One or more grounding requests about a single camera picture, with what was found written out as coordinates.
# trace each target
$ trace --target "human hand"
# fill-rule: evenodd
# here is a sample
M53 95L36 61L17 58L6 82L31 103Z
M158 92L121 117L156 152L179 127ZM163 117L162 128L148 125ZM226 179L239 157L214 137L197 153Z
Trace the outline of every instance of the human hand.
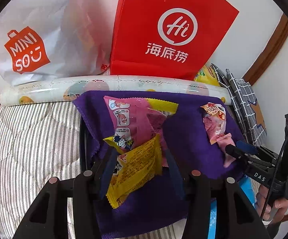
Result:
M267 194L268 194L268 189L265 186L260 185L259 191L256 195L256 199L257 199L256 211L257 211L259 216L261 215ZM288 200L286 200L285 198L277 199L274 202L274 207L277 208L278 211L277 211L276 215L274 216L272 223L278 223L283 219L286 211L288 210ZM263 215L264 220L268 220L270 218L270 214L269 214L270 211L271 211L271 206L267 205L266 211Z

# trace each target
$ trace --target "silver screw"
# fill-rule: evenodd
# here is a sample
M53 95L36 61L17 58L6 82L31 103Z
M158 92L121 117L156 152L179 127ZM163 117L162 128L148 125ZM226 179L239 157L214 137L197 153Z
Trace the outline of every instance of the silver screw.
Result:
M230 184L233 184L233 183L235 183L235 179L232 178L232 177L228 177L227 178L227 182L230 183Z
M91 170L86 170L85 172L83 172L83 175L88 177L91 176L93 174L93 172Z
M52 177L49 179L49 183L54 184L57 182L57 178L56 177Z
M193 171L191 171L191 174L192 174L193 176L200 176L200 175L201 175L200 171L198 171L198 170L193 170Z

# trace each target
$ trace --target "black cable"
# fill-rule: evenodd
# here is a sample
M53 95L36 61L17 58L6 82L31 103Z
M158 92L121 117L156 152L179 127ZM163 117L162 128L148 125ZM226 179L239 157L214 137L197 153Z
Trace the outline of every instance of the black cable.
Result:
M272 190L272 186L273 186L273 184L274 184L274 182L275 182L276 175L277 175L277 171L278 171L278 168L279 168L279 164L280 164L280 162L281 162L281 156L282 156L282 154L283 154L283 151L285 150L285 146L286 146L287 142L288 142L288 136L285 138L285 141L283 142L283 144L282 144L282 146L281 146L281 149L280 149L280 153L279 153L279 156L278 156L278 160L277 160L277 164L276 164L275 171L274 171L274 173L273 173L271 185L270 185L270 187L269 187L268 194L267 194L266 200L265 200L265 202L264 202L263 209L262 209L262 211L261 211L261 215L260 215L261 220L263 219L263 215L264 215L264 213L265 213L265 211L266 211L266 207L267 207L267 205L268 205L268 201L269 201L269 198L270 198L271 193L272 193L272 191L271 191L271 190Z

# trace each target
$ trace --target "white wall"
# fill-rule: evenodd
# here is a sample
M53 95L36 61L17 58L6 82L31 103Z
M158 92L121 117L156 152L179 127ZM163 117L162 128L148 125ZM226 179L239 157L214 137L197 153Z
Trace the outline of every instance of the white wall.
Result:
M209 62L221 69L230 68L242 77L266 46L276 28L282 11L272 0L227 0L240 13ZM92 0L104 47L110 53L114 18L118 0ZM8 84L0 77L0 92Z
M288 38L253 90L267 127L266 146L279 153L285 137L285 114L288 113Z

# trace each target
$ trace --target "hi logo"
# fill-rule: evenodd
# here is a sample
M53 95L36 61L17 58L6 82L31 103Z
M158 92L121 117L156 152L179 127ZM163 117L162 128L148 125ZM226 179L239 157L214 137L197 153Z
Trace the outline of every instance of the hi logo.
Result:
M11 30L8 37L10 40L5 44L5 48L12 58L14 72L32 72L50 63L43 40L31 28L25 27L20 33Z
M188 10L173 8L163 13L157 23L160 37L174 46L186 45L196 36L196 17Z

